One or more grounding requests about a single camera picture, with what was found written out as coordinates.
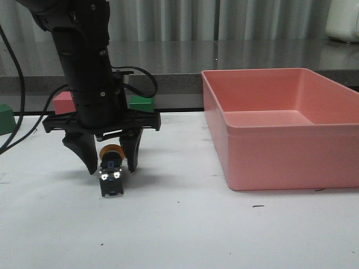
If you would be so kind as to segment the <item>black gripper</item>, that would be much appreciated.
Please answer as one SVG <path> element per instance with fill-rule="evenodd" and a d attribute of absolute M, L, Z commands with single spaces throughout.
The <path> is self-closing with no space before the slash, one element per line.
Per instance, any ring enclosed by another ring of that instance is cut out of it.
<path fill-rule="evenodd" d="M 94 136 L 99 142 L 120 137 L 120 145 L 127 158 L 128 170 L 133 173 L 138 165 L 138 154 L 143 129 L 160 130 L 161 118 L 158 112 L 129 109 L 125 90 L 128 89 L 145 98 L 152 98 L 158 91 L 153 75 L 142 69 L 154 85 L 154 92 L 146 94 L 125 83 L 124 77 L 132 71 L 112 73 L 114 85 L 105 88 L 78 92 L 71 91 L 75 112 L 48 116 L 43 120 L 46 133 L 64 130 L 63 145 L 75 153 L 92 175 L 98 168 L 98 157 Z"/>

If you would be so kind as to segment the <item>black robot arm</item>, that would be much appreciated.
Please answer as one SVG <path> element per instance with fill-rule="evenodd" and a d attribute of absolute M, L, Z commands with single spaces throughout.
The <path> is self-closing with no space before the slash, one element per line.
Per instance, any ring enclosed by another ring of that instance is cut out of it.
<path fill-rule="evenodd" d="M 160 115 L 129 109 L 122 72 L 113 72 L 108 55 L 108 1 L 22 1 L 38 26 L 52 34 L 75 112 L 48 116 L 46 132 L 63 130 L 63 144 L 86 165 L 98 167 L 95 143 L 117 137 L 128 169 L 138 164 L 145 128 L 159 130 Z"/>

